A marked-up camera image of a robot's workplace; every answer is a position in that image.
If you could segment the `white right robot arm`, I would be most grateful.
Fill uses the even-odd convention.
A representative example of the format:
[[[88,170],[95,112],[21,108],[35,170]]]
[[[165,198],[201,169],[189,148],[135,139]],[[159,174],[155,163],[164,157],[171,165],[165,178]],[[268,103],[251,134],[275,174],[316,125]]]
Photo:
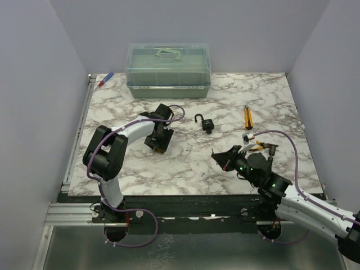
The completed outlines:
[[[259,215],[270,221],[274,217],[297,223],[337,242],[340,253],[359,263],[359,214],[331,205],[296,187],[290,180],[272,171],[276,147],[269,157],[259,152],[246,155],[241,146],[211,157],[225,172],[235,170],[258,189],[266,200],[259,205]]]

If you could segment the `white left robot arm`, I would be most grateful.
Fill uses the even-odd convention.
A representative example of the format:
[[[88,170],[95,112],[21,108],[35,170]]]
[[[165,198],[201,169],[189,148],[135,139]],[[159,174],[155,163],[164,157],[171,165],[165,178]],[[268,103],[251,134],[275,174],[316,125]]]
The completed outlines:
[[[133,121],[117,128],[101,125],[96,128],[83,156],[87,177],[97,181],[101,202],[106,205],[105,215],[112,222],[124,218],[121,205],[124,196],[120,190],[118,174],[123,166],[127,147],[142,138],[153,151],[167,151],[174,130],[172,106],[160,104],[153,112],[143,112]]]

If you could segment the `black Kaijing padlock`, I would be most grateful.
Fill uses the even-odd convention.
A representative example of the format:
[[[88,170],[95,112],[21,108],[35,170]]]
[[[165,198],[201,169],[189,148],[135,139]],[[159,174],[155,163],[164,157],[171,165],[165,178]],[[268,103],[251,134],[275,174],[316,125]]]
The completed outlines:
[[[202,125],[202,129],[204,131],[206,131],[207,134],[211,134],[212,130],[214,129],[214,124],[213,121],[211,119],[204,119],[202,114],[196,114],[194,116],[194,121],[195,123],[197,123],[197,118],[200,117],[201,118],[201,125]]]

